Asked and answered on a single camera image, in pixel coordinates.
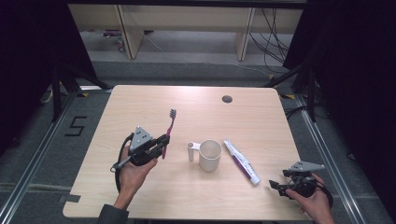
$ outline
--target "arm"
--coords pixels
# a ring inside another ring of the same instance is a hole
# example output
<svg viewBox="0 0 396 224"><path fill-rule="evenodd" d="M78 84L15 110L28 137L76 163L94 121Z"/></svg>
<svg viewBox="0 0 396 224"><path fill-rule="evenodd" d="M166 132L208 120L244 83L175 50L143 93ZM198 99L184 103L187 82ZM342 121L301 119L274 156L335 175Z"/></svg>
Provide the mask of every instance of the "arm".
<svg viewBox="0 0 396 224"><path fill-rule="evenodd" d="M122 159L127 158L128 148L122 152ZM157 164L157 159L142 166L134 166L127 162L120 172L120 194L113 206L105 204L97 223L125 223L129 212L126 211L132 198L142 187L149 171Z"/></svg>
<svg viewBox="0 0 396 224"><path fill-rule="evenodd" d="M319 176L313 176L318 182L324 183ZM309 198L301 196L299 193L292 189L287 189L286 193L292 199L300 203L300 205L302 206L300 209L300 213L306 212L318 224L334 224L334 220L332 219L332 212L330 211L329 207L329 201L326 194L321 189L316 188L315 193Z"/></svg>

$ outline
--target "gray floor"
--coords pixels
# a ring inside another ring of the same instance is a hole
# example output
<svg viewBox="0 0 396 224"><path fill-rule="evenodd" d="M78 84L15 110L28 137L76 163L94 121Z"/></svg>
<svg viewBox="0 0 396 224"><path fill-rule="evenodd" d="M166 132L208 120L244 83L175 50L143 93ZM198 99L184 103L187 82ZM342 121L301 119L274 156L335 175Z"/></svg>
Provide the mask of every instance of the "gray floor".
<svg viewBox="0 0 396 224"><path fill-rule="evenodd" d="M281 64L276 60L268 56L264 57L262 51L252 41L248 44L246 59L238 62L232 34L155 31L147 34L136 59L131 61L125 52L120 51L119 40L116 37L102 37L101 33L102 31L82 32L81 36L97 75L109 84L255 87L267 83L268 75L274 74L276 77L280 75L268 70L264 64L278 72L286 71L279 67ZM282 35L280 38L288 45L292 36ZM276 48L271 48L271 50L274 53L278 52ZM196 70L198 69L202 71L202 74L197 78ZM79 82L81 85L89 85L84 80ZM277 87L278 92L280 94L291 93L290 83L292 80L281 83ZM93 223L95 221L95 218L64 217L62 213L64 202L61 198L67 195L73 186L108 96L108 93L90 93L88 97L77 97L74 100L11 223ZM285 109L297 107L296 100L281 99L281 103ZM28 161L39 147L41 139L50 126L51 109L51 104L39 107L25 131L21 133L21 145L10 148L0 158L1 204L19 181ZM346 157L347 146L325 108L316 107L316 113L318 129L366 223L392 223L359 165ZM69 128L75 116L87 117L78 121L78 125L85 126L84 131L80 137L67 137L68 133L76 131ZM323 163L318 146L300 112L290 117L289 126L301 159ZM320 171L318 174L325 179L334 197L332 213L336 222L353 223L328 172ZM152 221L152 223L176 222ZM280 221L280 223L310 222Z"/></svg>

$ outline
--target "hand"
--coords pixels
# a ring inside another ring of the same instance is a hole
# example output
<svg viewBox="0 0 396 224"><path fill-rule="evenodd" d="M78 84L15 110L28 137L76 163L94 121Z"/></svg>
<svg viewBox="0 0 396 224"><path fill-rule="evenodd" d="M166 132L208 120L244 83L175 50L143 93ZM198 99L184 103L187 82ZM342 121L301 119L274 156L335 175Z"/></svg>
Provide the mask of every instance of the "hand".
<svg viewBox="0 0 396 224"><path fill-rule="evenodd" d="M317 175L312 175L319 185L324 184L323 179ZM316 188L314 194L305 198L292 189L286 189L286 193L294 200L300 203L300 213L306 212L318 224L333 224L332 213L329 207L329 201L326 194L320 189Z"/></svg>
<svg viewBox="0 0 396 224"><path fill-rule="evenodd" d="M122 151L121 160L128 157L128 148ZM126 210L137 191L142 187L149 171L157 164L157 159L149 161L142 166L134 166L130 161L125 163L120 172L120 194L114 207Z"/></svg>

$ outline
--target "white cup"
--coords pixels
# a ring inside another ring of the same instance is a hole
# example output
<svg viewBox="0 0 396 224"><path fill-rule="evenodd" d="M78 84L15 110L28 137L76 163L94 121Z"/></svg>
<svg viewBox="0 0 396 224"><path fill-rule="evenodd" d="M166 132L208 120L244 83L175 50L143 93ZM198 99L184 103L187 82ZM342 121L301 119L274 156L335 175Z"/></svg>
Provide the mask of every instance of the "white cup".
<svg viewBox="0 0 396 224"><path fill-rule="evenodd" d="M215 171L219 166L219 160L221 156L221 144L215 140L205 140L203 143L187 144L187 150L189 151L189 160L194 159L194 150L199 151L199 165L207 172Z"/></svg>

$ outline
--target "black sleeve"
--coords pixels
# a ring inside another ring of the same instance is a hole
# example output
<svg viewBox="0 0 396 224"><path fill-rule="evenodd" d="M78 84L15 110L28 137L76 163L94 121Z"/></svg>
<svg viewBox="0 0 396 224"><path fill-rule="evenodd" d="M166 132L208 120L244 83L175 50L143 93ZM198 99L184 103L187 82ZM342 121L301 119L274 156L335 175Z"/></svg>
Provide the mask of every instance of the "black sleeve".
<svg viewBox="0 0 396 224"><path fill-rule="evenodd" d="M98 224L124 224L128 220L129 212L105 204L100 212Z"/></svg>

